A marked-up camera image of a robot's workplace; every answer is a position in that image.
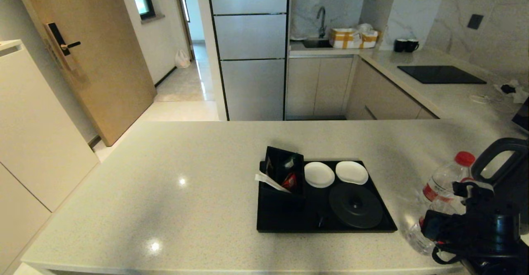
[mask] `white plastic bag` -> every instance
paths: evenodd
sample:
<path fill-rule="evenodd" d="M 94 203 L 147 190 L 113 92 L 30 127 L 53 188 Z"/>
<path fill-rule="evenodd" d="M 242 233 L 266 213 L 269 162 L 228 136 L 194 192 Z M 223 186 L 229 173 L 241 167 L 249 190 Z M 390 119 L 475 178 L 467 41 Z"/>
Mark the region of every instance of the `white plastic bag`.
<path fill-rule="evenodd" d="M 189 61 L 189 57 L 186 55 L 186 53 L 184 53 L 183 50 L 180 50 L 174 57 L 174 64 L 177 68 L 187 68 L 191 65 L 191 61 Z"/>

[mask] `red bottle cap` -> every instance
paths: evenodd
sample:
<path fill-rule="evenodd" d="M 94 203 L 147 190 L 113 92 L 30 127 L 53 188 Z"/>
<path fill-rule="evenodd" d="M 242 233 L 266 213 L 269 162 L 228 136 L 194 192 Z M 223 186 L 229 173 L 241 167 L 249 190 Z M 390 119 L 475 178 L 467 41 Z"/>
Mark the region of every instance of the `red bottle cap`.
<path fill-rule="evenodd" d="M 461 151 L 455 155 L 455 162 L 462 166 L 471 166 L 474 161 L 476 161 L 474 155 L 466 151 Z"/>

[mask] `baseboard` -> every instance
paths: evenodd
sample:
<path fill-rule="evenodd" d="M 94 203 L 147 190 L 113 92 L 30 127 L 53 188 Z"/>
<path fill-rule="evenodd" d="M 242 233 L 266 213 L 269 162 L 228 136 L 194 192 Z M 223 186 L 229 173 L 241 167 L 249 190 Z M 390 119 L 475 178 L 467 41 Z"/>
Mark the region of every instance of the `baseboard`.
<path fill-rule="evenodd" d="M 158 87 L 158 85 L 160 85 L 162 83 L 162 81 L 165 81 L 165 79 L 167 79 L 167 77 L 176 69 L 176 66 L 171 68 L 171 70 L 166 73 L 166 75 L 164 75 L 163 78 L 160 79 L 160 81 L 157 81 L 156 84 L 155 84 L 155 88 Z"/>
<path fill-rule="evenodd" d="M 101 137 L 100 136 L 95 136 L 93 139 L 91 139 L 88 142 L 88 145 L 90 146 L 90 149 L 93 149 L 100 141 L 101 141 Z"/>

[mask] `faucet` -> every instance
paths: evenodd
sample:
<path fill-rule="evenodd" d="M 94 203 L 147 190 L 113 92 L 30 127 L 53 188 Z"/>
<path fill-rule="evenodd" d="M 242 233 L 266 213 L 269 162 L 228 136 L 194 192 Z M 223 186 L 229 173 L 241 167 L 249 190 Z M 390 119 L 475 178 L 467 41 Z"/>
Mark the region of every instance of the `faucet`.
<path fill-rule="evenodd" d="M 321 13 L 323 13 L 323 17 L 322 17 L 322 26 L 319 28 L 319 38 L 323 38 L 325 36 L 325 29 L 327 28 L 327 26 L 325 26 L 325 6 L 322 6 L 319 8 L 318 16 L 316 17 L 316 19 L 319 19 L 319 15 Z"/>

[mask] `plastic water bottle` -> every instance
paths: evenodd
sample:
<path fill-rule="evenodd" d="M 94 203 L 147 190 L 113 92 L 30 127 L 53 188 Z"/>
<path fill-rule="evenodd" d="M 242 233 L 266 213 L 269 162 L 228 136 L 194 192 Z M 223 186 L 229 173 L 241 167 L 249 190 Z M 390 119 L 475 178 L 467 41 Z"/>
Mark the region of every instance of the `plastic water bottle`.
<path fill-rule="evenodd" d="M 452 182 L 459 182 L 471 177 L 470 166 L 476 161 L 474 155 L 461 151 L 455 155 L 453 161 L 439 167 L 423 188 L 423 199 L 431 202 L 438 196 L 443 201 L 450 201 L 449 195 L 453 194 Z"/>

